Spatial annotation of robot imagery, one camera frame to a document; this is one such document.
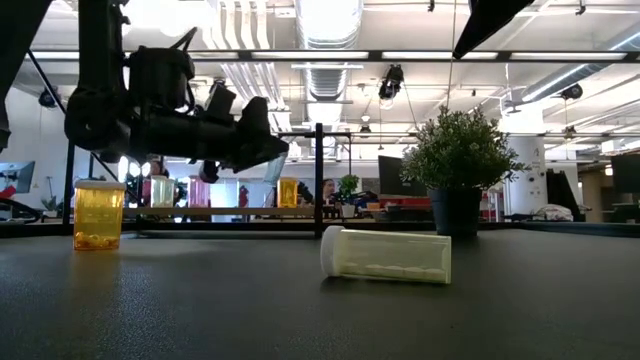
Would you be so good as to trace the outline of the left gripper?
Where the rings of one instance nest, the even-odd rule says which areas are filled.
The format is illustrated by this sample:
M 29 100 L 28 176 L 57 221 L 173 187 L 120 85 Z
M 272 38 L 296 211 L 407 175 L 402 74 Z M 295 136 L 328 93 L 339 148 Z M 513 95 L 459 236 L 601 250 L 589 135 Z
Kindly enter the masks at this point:
M 195 65 L 186 51 L 141 46 L 128 65 L 129 99 L 139 108 L 131 133 L 134 150 L 227 164 L 233 160 L 234 173 L 288 153 L 289 144 L 271 134 L 263 97 L 247 103 L 236 125 L 207 116 L 189 84 Z

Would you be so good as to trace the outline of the narrow orange pill bottle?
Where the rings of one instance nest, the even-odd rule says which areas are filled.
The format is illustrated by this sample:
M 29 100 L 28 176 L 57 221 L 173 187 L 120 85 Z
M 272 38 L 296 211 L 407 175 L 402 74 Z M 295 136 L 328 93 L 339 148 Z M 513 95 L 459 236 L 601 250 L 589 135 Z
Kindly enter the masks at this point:
M 296 208 L 298 205 L 298 180 L 280 178 L 277 183 L 277 207 Z

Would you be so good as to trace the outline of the light purple pill bottle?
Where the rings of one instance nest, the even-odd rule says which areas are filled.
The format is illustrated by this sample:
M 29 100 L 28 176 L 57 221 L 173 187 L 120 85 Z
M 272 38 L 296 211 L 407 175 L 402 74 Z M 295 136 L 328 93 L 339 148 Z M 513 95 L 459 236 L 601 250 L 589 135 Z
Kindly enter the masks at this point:
M 189 177 L 188 207 L 208 208 L 210 206 L 210 185 L 200 179 L 198 175 Z

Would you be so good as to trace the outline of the small background potted plant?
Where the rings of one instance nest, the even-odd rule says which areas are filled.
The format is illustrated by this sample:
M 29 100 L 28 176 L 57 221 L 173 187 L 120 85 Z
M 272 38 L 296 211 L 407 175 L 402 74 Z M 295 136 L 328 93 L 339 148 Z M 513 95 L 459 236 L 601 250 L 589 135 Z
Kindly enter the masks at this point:
M 339 181 L 339 201 L 342 217 L 353 218 L 355 214 L 354 194 L 357 190 L 359 177 L 353 174 L 343 176 Z

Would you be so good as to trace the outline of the black background monitor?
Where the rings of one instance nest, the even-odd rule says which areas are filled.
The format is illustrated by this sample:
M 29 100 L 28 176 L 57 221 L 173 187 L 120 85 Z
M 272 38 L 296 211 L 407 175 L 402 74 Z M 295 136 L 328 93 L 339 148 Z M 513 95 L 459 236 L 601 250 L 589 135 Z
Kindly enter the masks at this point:
M 420 183 L 402 177 L 402 159 L 378 156 L 380 193 L 382 195 L 424 197 L 428 190 Z

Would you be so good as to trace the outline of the wide orange pill bottle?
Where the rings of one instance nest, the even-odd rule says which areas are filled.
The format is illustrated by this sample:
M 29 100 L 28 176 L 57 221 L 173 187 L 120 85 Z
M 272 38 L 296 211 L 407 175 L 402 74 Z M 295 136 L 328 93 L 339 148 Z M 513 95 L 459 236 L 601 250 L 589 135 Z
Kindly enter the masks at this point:
M 76 251 L 119 248 L 125 190 L 120 182 L 88 179 L 76 182 L 73 231 Z

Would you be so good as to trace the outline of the black background panel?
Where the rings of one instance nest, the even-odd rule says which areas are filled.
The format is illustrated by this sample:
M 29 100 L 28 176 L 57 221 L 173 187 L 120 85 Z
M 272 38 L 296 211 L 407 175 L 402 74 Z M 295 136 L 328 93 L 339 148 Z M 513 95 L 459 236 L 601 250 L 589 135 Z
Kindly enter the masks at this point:
M 584 222 L 586 217 L 579 209 L 565 172 L 547 169 L 545 177 L 548 203 L 569 209 L 574 222 Z

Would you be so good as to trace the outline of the green potted plant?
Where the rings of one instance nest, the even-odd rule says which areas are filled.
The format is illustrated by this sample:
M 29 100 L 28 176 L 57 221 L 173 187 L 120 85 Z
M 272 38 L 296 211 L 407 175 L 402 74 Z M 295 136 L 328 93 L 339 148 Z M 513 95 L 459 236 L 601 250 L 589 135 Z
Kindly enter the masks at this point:
M 498 125 L 480 109 L 467 113 L 442 106 L 403 156 L 401 178 L 428 189 L 439 235 L 476 236 L 482 193 L 531 169 L 518 160 Z

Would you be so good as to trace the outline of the white crumpled cloth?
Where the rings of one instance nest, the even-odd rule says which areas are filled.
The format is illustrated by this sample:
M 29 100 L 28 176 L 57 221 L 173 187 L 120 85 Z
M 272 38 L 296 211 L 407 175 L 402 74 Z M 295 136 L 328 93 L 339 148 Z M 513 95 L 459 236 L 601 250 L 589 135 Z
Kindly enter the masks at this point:
M 533 219 L 552 222 L 573 222 L 574 216 L 569 208 L 556 204 L 547 204 L 533 213 Z

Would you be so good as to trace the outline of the wooden shelf black frame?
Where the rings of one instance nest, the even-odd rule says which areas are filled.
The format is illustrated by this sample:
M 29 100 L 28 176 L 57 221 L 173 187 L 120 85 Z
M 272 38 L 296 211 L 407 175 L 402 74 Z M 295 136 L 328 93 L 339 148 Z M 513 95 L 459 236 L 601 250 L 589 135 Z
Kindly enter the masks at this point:
M 291 132 L 272 132 L 272 136 L 279 139 L 282 138 L 313 138 L 315 140 L 323 139 L 324 137 L 346 137 L 348 139 L 348 151 L 352 150 L 354 133 L 347 132 L 324 132 L 322 125 L 319 124 L 314 131 L 291 131 Z M 73 207 L 70 205 L 71 197 L 73 196 L 73 186 L 71 185 L 71 176 L 73 175 L 71 162 L 74 159 L 72 143 L 68 144 L 68 153 L 66 160 L 66 175 L 65 175 L 65 190 L 63 195 L 63 211 L 62 211 L 62 226 L 66 231 L 70 231 L 71 216 L 73 215 Z M 220 208 L 220 207 L 196 207 L 196 208 L 176 208 L 176 207 L 161 207 L 156 209 L 133 209 L 127 210 L 128 214 L 139 215 L 151 215 L 151 216 L 169 216 L 169 215 L 182 215 L 182 216 L 213 216 L 213 215 L 259 215 L 259 216 L 311 216 L 313 218 L 311 230 L 316 235 L 321 232 L 322 227 L 322 206 L 317 204 L 314 208 Z

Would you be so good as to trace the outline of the silver ventilation duct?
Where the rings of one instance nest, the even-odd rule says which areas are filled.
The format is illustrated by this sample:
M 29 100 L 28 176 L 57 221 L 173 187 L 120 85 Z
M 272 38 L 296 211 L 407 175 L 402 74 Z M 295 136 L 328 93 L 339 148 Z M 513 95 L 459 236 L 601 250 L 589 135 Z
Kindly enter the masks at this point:
M 305 50 L 353 49 L 358 41 L 363 0 L 295 0 L 299 46 Z M 305 71 L 308 94 L 318 101 L 341 99 L 347 71 Z

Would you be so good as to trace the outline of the black aluminium rig frame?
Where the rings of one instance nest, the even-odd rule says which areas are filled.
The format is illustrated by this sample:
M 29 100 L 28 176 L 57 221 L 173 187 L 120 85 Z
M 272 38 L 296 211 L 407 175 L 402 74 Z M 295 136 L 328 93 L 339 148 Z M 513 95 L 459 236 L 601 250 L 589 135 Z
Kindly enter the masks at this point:
M 60 50 L 36 50 L 40 57 L 28 50 L 24 58 L 28 58 L 36 67 L 45 86 L 49 86 L 49 79 L 41 71 L 38 60 L 45 62 L 70 62 L 80 61 L 82 55 L 79 51 Z M 192 52 L 196 57 L 195 63 L 271 63 L 271 62 L 291 62 L 291 63 L 564 63 L 564 64 L 640 64 L 640 50 L 600 50 L 600 51 L 472 51 L 461 58 L 456 58 L 450 51 L 444 50 L 198 50 Z M 72 225 L 70 225 L 69 214 L 63 216 L 63 221 L 59 223 L 51 222 L 35 225 L 30 224 L 0 223 L 0 238 L 21 238 L 36 236 L 64 236 L 71 235 Z M 314 231 L 315 235 L 326 224 L 323 220 L 314 220 L 311 223 L 146 223 L 136 220 L 135 223 L 125 223 L 124 231 Z M 396 223 L 358 223 L 357 228 L 373 230 L 434 230 L 435 225 L 417 222 L 396 222 Z

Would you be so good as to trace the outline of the wall monitor screen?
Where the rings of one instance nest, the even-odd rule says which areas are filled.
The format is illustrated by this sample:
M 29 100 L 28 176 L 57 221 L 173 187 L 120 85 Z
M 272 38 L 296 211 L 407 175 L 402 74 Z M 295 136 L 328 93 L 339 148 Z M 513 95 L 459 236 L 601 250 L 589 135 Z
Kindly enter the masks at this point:
M 35 162 L 0 162 L 0 191 L 13 187 L 17 193 L 30 192 Z

